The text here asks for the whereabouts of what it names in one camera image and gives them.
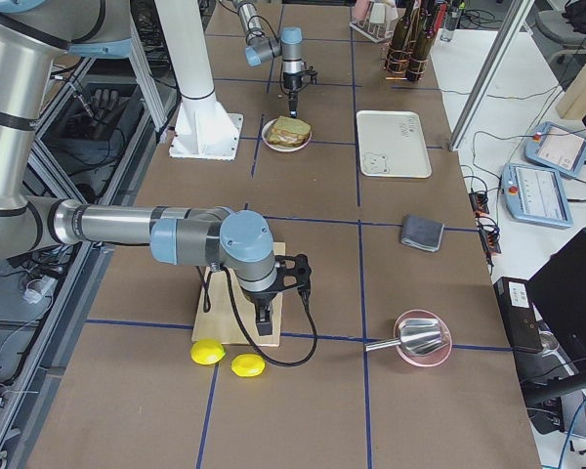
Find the robotic arm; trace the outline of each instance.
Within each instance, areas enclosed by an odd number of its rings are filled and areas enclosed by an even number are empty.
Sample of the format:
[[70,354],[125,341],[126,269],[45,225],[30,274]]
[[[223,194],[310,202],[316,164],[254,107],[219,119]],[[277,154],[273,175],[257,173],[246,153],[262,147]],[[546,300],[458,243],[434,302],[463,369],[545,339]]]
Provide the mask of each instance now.
[[[271,334],[272,298],[289,288],[310,292],[311,270],[306,256],[273,255],[272,234],[259,214],[104,207],[21,193],[53,60],[67,51],[125,57],[129,18],[126,0],[0,0],[0,260],[83,240],[146,243],[161,262],[234,269],[255,305],[259,333]],[[286,277],[295,281],[285,286]]]
[[251,66],[258,66],[282,56],[282,91],[289,99],[289,114],[297,117],[298,94],[316,83],[317,72],[302,59],[302,29],[285,27],[278,40],[268,37],[261,26],[261,16],[250,0],[232,0],[245,35],[245,57]]

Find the brown table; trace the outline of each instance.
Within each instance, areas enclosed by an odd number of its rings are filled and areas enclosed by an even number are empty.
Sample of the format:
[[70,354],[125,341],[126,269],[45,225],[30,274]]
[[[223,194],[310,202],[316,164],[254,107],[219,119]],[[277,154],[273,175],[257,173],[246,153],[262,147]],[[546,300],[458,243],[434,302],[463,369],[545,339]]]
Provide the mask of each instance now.
[[[234,162],[171,159],[159,146],[140,205],[248,206],[289,253],[309,255],[321,339],[299,368],[241,379],[228,347],[219,364],[189,356],[199,295],[193,268],[117,248],[27,467],[43,468],[537,468],[538,455],[490,285],[434,70],[387,82],[379,47],[339,7],[261,6],[274,27],[300,25],[319,83],[300,97],[314,142],[292,154],[258,140],[286,112],[279,62],[249,68],[238,19],[218,7],[207,34],[219,100],[245,115]],[[359,109],[420,114],[433,176],[361,176]],[[407,213],[447,225],[438,253],[398,242]],[[402,312],[439,314],[456,343],[443,365],[414,368],[361,343],[390,335]],[[311,345],[299,299],[285,295],[281,346]]]

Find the pink plate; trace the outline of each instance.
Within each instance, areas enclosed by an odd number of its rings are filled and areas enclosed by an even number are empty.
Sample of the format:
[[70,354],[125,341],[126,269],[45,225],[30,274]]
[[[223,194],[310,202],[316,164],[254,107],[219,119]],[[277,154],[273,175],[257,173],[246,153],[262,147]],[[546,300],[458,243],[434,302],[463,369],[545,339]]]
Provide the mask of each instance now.
[[395,326],[393,327],[393,335],[394,337],[397,336],[399,331],[399,325],[403,320],[407,320],[409,318],[433,318],[435,320],[439,320],[440,329],[442,330],[443,335],[447,339],[447,345],[441,349],[436,350],[435,352],[423,356],[423,357],[413,357],[407,355],[399,345],[396,346],[398,349],[399,355],[406,360],[410,364],[414,364],[415,366],[438,366],[439,364],[443,363],[447,358],[449,358],[449,354],[451,353],[451,334],[449,333],[449,329],[447,328],[446,324],[439,318],[437,315],[430,313],[429,311],[425,310],[410,310],[406,311],[403,315],[401,315],[396,321]]

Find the computer monitor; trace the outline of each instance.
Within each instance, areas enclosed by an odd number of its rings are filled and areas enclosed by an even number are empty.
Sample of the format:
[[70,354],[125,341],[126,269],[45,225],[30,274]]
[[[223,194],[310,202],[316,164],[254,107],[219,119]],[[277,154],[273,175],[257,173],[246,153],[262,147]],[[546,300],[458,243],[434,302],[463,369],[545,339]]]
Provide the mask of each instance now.
[[[586,228],[551,257],[526,289],[569,359],[586,358]],[[586,360],[575,367],[586,373]]]

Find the yellow lemon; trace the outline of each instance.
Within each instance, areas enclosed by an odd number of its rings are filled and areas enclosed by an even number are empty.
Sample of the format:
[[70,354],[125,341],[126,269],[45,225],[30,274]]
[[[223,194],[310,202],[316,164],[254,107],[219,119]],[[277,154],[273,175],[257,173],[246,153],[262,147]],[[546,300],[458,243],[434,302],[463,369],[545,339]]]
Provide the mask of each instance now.
[[226,355],[224,346],[212,339],[198,340],[191,347],[191,358],[199,364],[213,364]]
[[256,354],[243,354],[235,357],[230,367],[237,376],[251,378],[263,372],[265,361]]

